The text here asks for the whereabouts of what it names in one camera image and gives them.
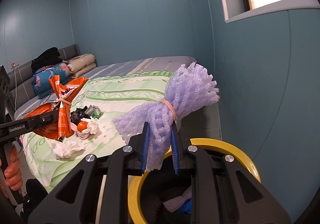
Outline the left hand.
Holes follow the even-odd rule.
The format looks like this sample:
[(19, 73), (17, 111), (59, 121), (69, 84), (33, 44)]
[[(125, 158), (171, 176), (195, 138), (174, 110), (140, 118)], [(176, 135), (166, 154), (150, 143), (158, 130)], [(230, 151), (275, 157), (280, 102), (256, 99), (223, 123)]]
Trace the left hand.
[(5, 187), (9, 187), (13, 191), (19, 190), (23, 185), (22, 172), (20, 169), (21, 161), (18, 156), (18, 150), (15, 145), (10, 151), (10, 163), (4, 171), (5, 181), (1, 183), (2, 194), (8, 198), (9, 195), (5, 191)]

